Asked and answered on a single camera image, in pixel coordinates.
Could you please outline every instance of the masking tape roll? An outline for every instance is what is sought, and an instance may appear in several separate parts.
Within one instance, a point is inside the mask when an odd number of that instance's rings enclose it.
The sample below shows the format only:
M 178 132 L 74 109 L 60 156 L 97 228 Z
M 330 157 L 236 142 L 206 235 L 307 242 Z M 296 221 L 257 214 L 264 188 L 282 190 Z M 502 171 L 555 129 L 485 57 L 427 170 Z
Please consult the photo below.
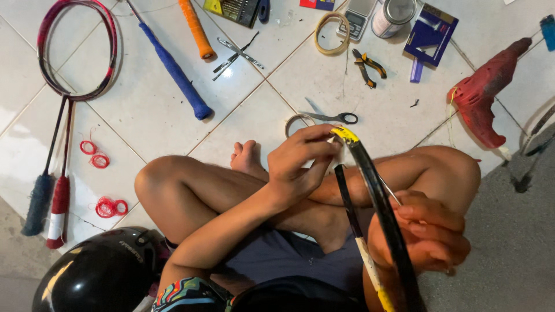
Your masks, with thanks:
M 286 137 L 286 138 L 289 138 L 289 127 L 291 126 L 291 124 L 293 123 L 293 121 L 294 121 L 295 119 L 298 119 L 298 118 L 306 118 L 306 119 L 308 119 L 308 120 L 310 120 L 310 121 L 312 122 L 311 125 L 315 125 L 315 124 L 316 124 L 316 122 L 314 121 L 314 119 L 313 119 L 312 117 L 306 115 L 306 114 L 297 114 L 297 115 L 293 115 L 293 116 L 291 116 L 291 118 L 289 118 L 289 120 L 287 120 L 287 123 L 285 124 L 285 137 Z
M 332 17 L 340 18 L 343 21 L 343 24 L 345 24 L 345 28 L 347 29 L 347 36 L 345 37 L 345 40 L 343 40 L 343 43 L 340 46 L 338 46 L 335 49 L 327 50 L 321 47 L 320 44 L 318 43 L 318 35 L 320 34 L 320 30 L 322 30 L 322 27 L 327 22 L 327 20 Z M 314 43 L 316 43 L 316 48 L 318 49 L 318 51 L 320 51 L 324 55 L 330 56 L 330 55 L 334 55 L 342 52 L 347 47 L 347 45 L 349 44 L 350 35 L 351 35 L 351 30 L 350 30 L 349 21 L 347 20 L 345 15 L 339 12 L 330 12 L 322 16 L 322 18 L 318 22 L 318 26 L 316 26 L 316 31 L 314 32 Z

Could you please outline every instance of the pliers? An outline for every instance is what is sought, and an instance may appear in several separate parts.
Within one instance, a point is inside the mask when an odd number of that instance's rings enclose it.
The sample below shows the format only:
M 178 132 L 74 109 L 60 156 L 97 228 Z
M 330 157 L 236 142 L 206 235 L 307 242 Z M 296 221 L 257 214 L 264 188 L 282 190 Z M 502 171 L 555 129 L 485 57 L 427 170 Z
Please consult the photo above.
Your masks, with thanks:
M 370 79 L 370 77 L 368 77 L 368 73 L 366 71 L 366 67 L 364 66 L 364 64 L 377 70 L 382 79 L 387 78 L 387 73 L 385 72 L 385 69 L 382 67 L 382 65 L 379 65 L 377 62 L 372 61 L 372 59 L 366 56 L 366 53 L 361 55 L 357 49 L 353 49 L 352 53 L 356 57 L 355 64 L 359 66 L 360 72 L 362 73 L 362 77 L 364 78 L 364 82 L 370 88 L 376 88 L 377 84 L 372 79 Z

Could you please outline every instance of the white tile floor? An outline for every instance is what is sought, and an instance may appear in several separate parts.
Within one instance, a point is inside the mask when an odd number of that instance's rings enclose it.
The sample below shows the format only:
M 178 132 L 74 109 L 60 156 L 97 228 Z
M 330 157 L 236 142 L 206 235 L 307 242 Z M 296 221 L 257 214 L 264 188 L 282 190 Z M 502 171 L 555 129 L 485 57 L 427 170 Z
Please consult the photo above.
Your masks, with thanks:
M 406 151 L 418 145 L 451 145 L 446 123 L 446 93 L 500 50 L 524 36 L 534 44 L 520 60 L 514 80 L 493 105 L 494 129 L 507 137 L 515 152 L 522 130 L 530 131 L 555 95 L 555 53 L 547 52 L 539 32 L 541 17 L 555 13 L 552 0 L 429 0 L 460 19 L 452 42 L 436 70 L 425 68 L 422 82 L 408 82 L 412 59 L 402 49 L 409 28 L 391 39 L 379 39 L 367 29 L 350 48 L 368 52 L 387 69 L 388 78 L 376 78 L 378 88 L 363 85 L 350 51 L 339 56 L 320 54 L 313 31 L 325 13 L 299 7 L 298 0 L 272 1 L 270 22 L 253 29 L 239 26 L 195 8 L 218 54 L 203 61 L 176 0 L 134 0 L 136 8 L 184 69 L 202 98 L 214 111 L 200 122 L 179 88 L 156 56 L 153 47 L 130 16 L 125 3 L 102 0 L 116 15 L 119 28 L 117 76 L 101 97 L 78 103 L 69 160 L 71 204 L 68 244 L 118 226 L 155 228 L 133 190 L 137 172 L 146 162 L 167 154 L 191 155 L 205 162 L 229 165 L 233 143 L 255 139 L 261 144 L 262 163 L 284 139 L 285 121 L 298 111 L 311 111 L 304 97 L 312 98 L 326 114 L 354 112 L 360 121 L 351 128 L 373 157 Z M 345 0 L 335 9 L 344 11 Z M 46 161 L 60 97 L 44 83 L 37 66 L 38 27 L 54 0 L 0 1 L 0 196 L 26 217 L 29 193 Z M 276 22 L 287 20 L 288 26 Z M 108 42 L 96 13 L 73 8 L 55 29 L 51 65 L 57 77 L 78 92 L 94 88 L 108 63 Z M 212 70 L 232 55 L 216 41 L 222 37 L 243 46 L 260 31 L 246 51 L 266 68 L 255 68 L 239 58 L 216 82 Z M 335 25 L 324 27 L 323 46 L 339 44 Z M 418 106 L 410 108 L 415 99 Z M 502 158 L 473 139 L 459 117 L 452 121 L 456 148 L 481 159 L 485 175 Z M 83 133 L 95 128 L 93 140 L 110 156 L 111 164 L 98 170 L 79 150 Z M 62 149 L 58 138 L 51 172 L 60 175 Z M 130 213 L 120 219 L 102 219 L 89 209 L 101 196 L 124 199 Z

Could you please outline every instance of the hand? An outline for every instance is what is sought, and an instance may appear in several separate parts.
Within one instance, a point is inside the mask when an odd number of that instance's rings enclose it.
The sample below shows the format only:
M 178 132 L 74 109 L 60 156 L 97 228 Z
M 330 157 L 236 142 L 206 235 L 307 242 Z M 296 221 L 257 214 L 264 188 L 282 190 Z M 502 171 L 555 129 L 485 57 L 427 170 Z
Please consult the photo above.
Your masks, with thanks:
M 341 150 L 339 142 L 328 143 L 330 124 L 314 125 L 295 132 L 268 155 L 268 187 L 288 208 L 306 198 L 324 178 L 333 156 Z M 314 159 L 310 169 L 302 166 Z
M 422 192 L 396 192 L 402 206 L 390 198 L 395 217 L 407 244 L 412 265 L 419 274 L 424 271 L 448 272 L 461 264 L 470 252 L 470 242 L 462 236 L 463 216 L 449 211 L 437 200 Z M 376 264 L 392 269 L 392 260 L 377 215 L 368 229 L 368 249 Z

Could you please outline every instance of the tin can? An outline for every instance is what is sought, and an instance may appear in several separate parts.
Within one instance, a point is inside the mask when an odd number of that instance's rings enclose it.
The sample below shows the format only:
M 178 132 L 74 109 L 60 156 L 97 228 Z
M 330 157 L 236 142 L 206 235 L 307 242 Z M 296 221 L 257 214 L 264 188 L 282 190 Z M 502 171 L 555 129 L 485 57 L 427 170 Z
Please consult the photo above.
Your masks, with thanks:
M 371 27 L 376 36 L 389 38 L 416 14 L 416 0 L 385 0 L 372 17 Z

